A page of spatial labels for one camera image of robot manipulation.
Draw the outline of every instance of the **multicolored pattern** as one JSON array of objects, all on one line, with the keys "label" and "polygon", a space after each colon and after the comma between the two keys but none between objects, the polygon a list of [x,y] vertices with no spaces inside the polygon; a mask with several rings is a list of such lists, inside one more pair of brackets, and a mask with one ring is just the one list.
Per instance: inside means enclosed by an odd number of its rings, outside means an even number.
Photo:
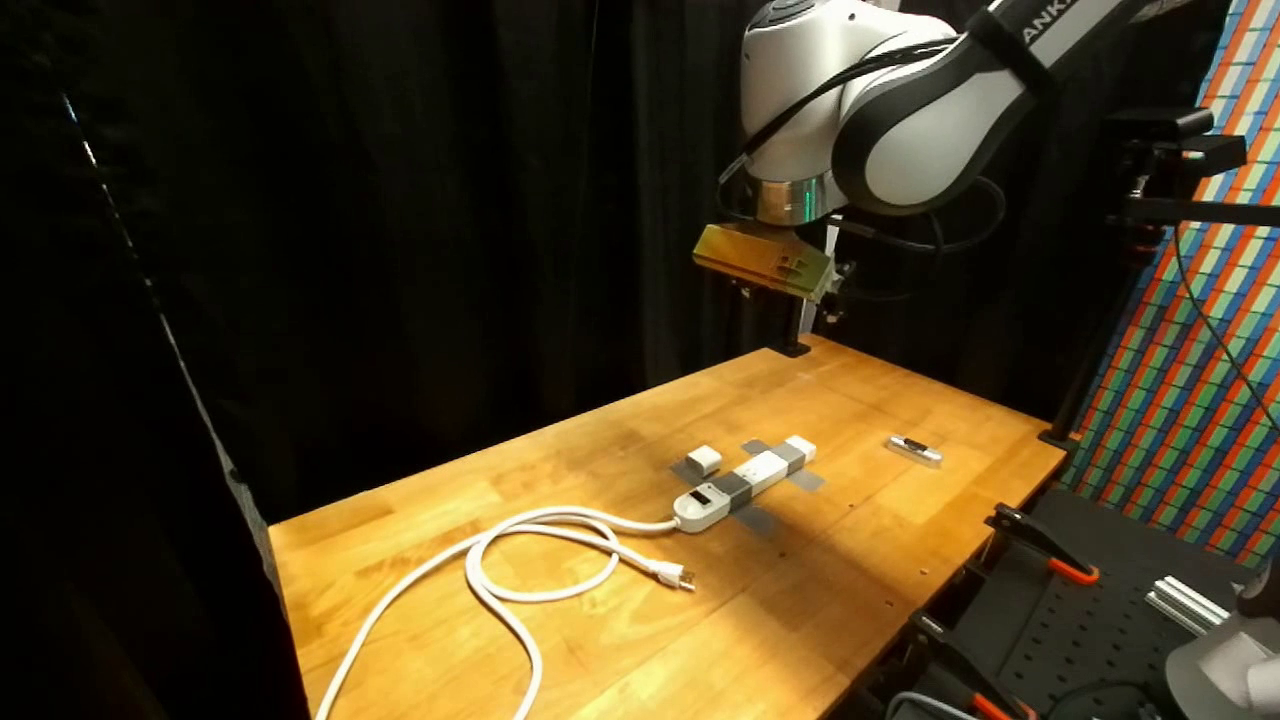
[{"label": "multicolored pattern", "polygon": [[[1238,0],[1200,94],[1218,133],[1250,137],[1250,167],[1200,200],[1280,204],[1280,0]],[[1231,357],[1280,417],[1280,227],[1183,225],[1188,283]],[[1082,417],[1064,490],[1123,510],[1250,569],[1280,554],[1280,430],[1188,303],[1173,244]]]}]

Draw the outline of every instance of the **wooden tabletop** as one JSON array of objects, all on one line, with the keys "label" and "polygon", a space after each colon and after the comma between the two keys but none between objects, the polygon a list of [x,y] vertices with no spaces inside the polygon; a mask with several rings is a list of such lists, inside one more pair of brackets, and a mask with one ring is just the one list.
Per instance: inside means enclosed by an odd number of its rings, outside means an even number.
[{"label": "wooden tabletop", "polygon": [[[531,715],[819,715],[945,579],[988,541],[994,505],[1030,502],[1064,460],[1031,417],[810,339],[800,360],[754,352],[478,456],[350,497],[273,530],[312,709],[364,612],[441,549],[535,505],[664,521],[690,483],[671,465],[713,444],[818,444],[819,483],[776,483],[705,535],[628,541],[691,569],[697,591],[616,574],[567,604],[516,604],[543,649]],[[887,451],[910,433],[945,451]],[[542,588],[600,554],[504,541],[492,578]],[[418,585],[373,634],[338,715],[512,715],[520,646],[461,569]]]}]

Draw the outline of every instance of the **black backdrop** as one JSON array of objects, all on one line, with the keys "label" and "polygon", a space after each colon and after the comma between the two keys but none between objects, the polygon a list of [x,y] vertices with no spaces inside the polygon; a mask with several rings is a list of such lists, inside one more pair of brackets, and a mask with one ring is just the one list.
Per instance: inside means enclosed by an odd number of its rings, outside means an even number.
[{"label": "black backdrop", "polygon": [[[998,162],[1005,231],[945,264],[873,257],[860,283],[910,282],[910,300],[858,303],[833,338],[1054,406],[1103,251],[1082,244],[1098,121],[1188,103],[1220,9],[1103,46]],[[29,698],[296,712],[282,609],[140,275],[273,521],[748,347],[737,293],[690,264],[737,146],[748,11],[5,3],[5,66],[57,47],[46,80],[86,112],[138,235],[129,257],[86,195],[49,88],[5,68],[5,414],[23,430],[5,438],[5,534],[32,588],[5,616],[37,638],[5,649],[46,672]],[[57,693],[71,656],[80,684]]]},{"label": "black backdrop", "polygon": [[690,248],[737,146],[742,24],[679,0],[114,0],[77,24],[270,517],[737,347]]}]

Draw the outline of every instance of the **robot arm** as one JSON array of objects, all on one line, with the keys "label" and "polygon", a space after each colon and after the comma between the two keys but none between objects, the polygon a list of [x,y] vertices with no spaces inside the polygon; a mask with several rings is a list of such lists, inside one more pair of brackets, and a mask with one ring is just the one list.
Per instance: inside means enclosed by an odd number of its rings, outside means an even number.
[{"label": "robot arm", "polygon": [[[945,22],[863,0],[774,0],[748,24],[742,66],[746,130],[766,137],[725,181],[727,204],[774,227],[849,204],[876,217],[931,211],[986,167],[1031,102],[1054,94],[1086,40],[1143,3],[998,0],[958,37]],[[811,98],[835,71],[903,47],[941,52]]]}]

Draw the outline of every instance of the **white power strip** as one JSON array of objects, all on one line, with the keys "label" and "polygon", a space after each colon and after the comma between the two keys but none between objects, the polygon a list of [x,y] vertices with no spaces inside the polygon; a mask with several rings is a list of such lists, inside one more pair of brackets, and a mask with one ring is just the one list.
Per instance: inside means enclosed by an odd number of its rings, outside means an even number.
[{"label": "white power strip", "polygon": [[787,438],[784,444],[758,451],[742,467],[679,491],[671,502],[679,534],[705,534],[725,517],[748,510],[776,479],[796,478],[804,465],[811,465],[811,456],[818,456],[818,444],[810,444],[804,438]]}]

